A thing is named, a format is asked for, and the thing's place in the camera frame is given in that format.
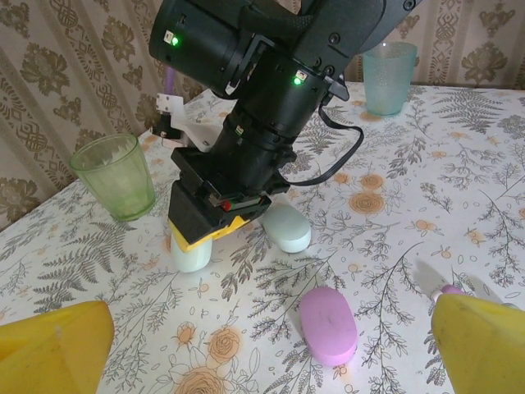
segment translucent cup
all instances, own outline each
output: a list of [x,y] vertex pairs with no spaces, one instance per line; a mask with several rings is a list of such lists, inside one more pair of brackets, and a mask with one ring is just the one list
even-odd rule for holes
[[70,166],[115,219],[134,220],[155,204],[148,164],[134,135],[95,140],[73,155]]
[[403,109],[410,89],[418,48],[407,43],[383,43],[363,54],[367,110],[380,116]]

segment light blue plastic cup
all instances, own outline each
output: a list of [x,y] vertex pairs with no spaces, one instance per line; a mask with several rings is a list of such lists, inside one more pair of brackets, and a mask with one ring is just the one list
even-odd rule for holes
[[367,110],[380,116],[403,109],[416,65],[418,48],[407,43],[383,43],[363,54]]

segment yellow plastic object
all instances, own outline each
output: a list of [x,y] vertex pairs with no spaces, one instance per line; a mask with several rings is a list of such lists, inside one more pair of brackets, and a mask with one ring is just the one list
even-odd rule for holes
[[173,236],[175,237],[175,241],[177,241],[177,244],[180,250],[182,250],[185,253],[188,253],[190,250],[195,249],[197,246],[203,244],[209,239],[213,238],[214,240],[218,240],[219,238],[222,238],[223,236],[227,236],[228,234],[231,234],[233,231],[249,223],[249,220],[244,220],[241,216],[236,216],[235,219],[233,219],[233,222],[231,222],[230,226],[226,226],[222,228],[221,230],[217,230],[213,232],[212,234],[205,236],[204,238],[200,239],[199,241],[191,245],[182,236],[180,231],[177,230],[177,227],[175,227],[175,224],[173,224],[171,220],[169,221],[169,223],[170,223],[171,232],[173,233]]
[[113,340],[102,301],[0,327],[0,394],[94,394]]
[[444,294],[432,331],[455,394],[525,392],[525,312]]

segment floral tablecloth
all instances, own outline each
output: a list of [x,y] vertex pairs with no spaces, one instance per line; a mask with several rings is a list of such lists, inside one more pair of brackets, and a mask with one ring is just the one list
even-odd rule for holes
[[[142,137],[157,205],[115,222],[75,182],[0,235],[0,323],[105,300],[115,340],[99,393],[451,393],[430,332],[430,293],[454,283],[525,309],[525,93],[414,86],[396,117],[366,112],[363,87],[331,118],[363,127],[362,148],[328,182],[292,188],[312,223],[301,254],[258,223],[213,246],[202,271],[178,273],[167,207],[170,149]],[[232,103],[187,106],[220,122]],[[306,179],[354,143],[309,122],[283,170]],[[322,367],[301,337],[298,305],[315,286],[341,291],[357,319],[347,365]]]

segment patterned wallpaper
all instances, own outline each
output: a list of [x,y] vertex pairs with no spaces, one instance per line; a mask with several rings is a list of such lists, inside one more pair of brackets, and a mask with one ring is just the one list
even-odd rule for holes
[[[525,89],[522,1],[426,0],[388,40],[418,46],[415,82]],[[156,121],[165,71],[148,36],[161,2],[0,0],[0,229],[74,180],[77,149]],[[359,58],[347,74],[361,80]],[[202,89],[176,80],[187,99]]]

